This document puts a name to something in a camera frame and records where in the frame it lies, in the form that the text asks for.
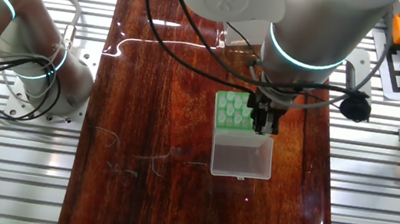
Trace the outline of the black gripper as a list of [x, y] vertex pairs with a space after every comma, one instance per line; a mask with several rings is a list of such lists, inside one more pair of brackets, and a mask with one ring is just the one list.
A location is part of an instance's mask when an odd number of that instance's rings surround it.
[[253, 129], [256, 133], [277, 135], [279, 118], [286, 114], [288, 107], [282, 106], [271, 100], [262, 91], [250, 94], [246, 104], [253, 111]]

